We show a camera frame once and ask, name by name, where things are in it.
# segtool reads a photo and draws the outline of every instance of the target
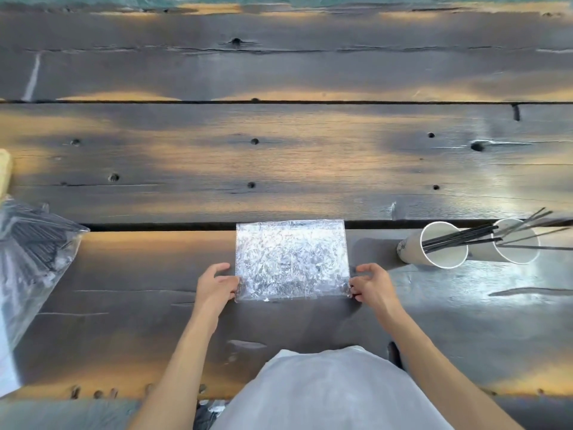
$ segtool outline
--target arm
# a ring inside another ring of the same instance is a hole
[[[207,346],[239,283],[236,276],[215,277],[229,267],[226,262],[214,264],[199,278],[191,319],[165,374],[132,420],[130,430],[187,430],[193,426]]]
[[[456,430],[523,430],[491,398],[455,368],[405,312],[390,275],[377,264],[363,264],[350,280],[356,300],[370,306],[406,358],[414,381]]]

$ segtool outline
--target white paper cup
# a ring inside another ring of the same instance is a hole
[[[515,224],[523,222],[519,219],[501,219],[494,223],[494,225],[499,226],[495,232],[501,231],[505,228],[513,226]],[[504,238],[503,242],[510,242],[514,239],[521,239],[526,237],[533,237],[524,241],[519,241],[515,244],[523,246],[539,246],[539,238],[533,229],[526,229],[525,231],[512,232],[510,235]],[[493,238],[493,235],[489,235],[484,238]],[[476,261],[497,261],[497,262],[512,262],[514,264],[529,264],[537,259],[539,249],[512,249],[505,248],[503,246],[498,246],[494,242],[482,243],[482,244],[472,244],[470,247],[470,252],[472,254],[472,259]]]
[[[448,222],[432,222],[424,229],[414,232],[410,237],[403,239],[397,248],[398,256],[408,264],[433,265],[440,268],[455,268],[463,264],[468,257],[468,246],[456,246],[426,253],[422,249],[422,241],[443,237],[459,231]]]

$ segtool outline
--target white shirt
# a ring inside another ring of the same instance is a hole
[[[282,350],[212,430],[453,430],[408,374],[359,346]]]

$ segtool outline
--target person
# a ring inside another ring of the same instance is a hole
[[[214,264],[199,278],[189,324],[130,430],[192,428],[207,346],[239,283],[236,276],[216,276],[229,267]],[[212,430],[523,430],[432,344],[382,267],[364,264],[356,271],[364,275],[350,280],[352,294],[372,308],[412,377],[362,347],[306,355],[283,350],[231,400]]]

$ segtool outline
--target clear plastic bag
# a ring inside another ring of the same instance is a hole
[[[350,296],[342,220],[237,225],[236,301]]]
[[[89,229],[7,197],[0,205],[0,303],[13,350]]]

